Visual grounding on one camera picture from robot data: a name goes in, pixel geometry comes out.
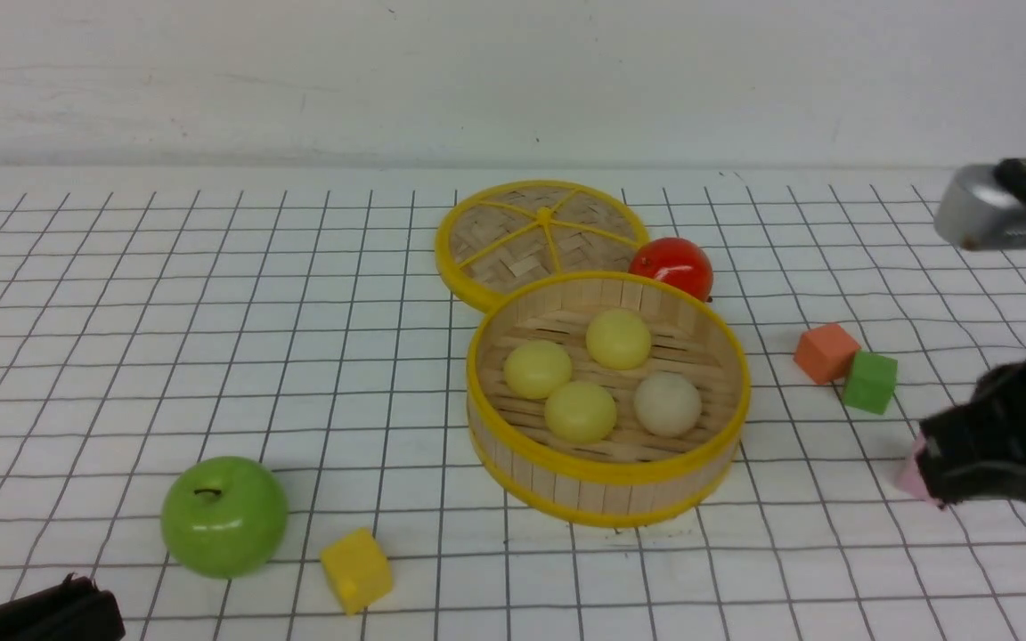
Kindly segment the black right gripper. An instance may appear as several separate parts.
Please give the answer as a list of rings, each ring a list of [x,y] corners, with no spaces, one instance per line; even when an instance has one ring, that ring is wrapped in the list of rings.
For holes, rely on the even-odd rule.
[[[987,370],[965,404],[919,425],[917,477],[928,500],[1026,504],[1026,360]]]

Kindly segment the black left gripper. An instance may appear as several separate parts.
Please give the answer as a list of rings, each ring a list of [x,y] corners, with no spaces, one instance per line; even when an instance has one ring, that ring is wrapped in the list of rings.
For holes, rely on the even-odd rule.
[[[0,640],[122,640],[117,597],[70,573],[54,587],[0,604]]]

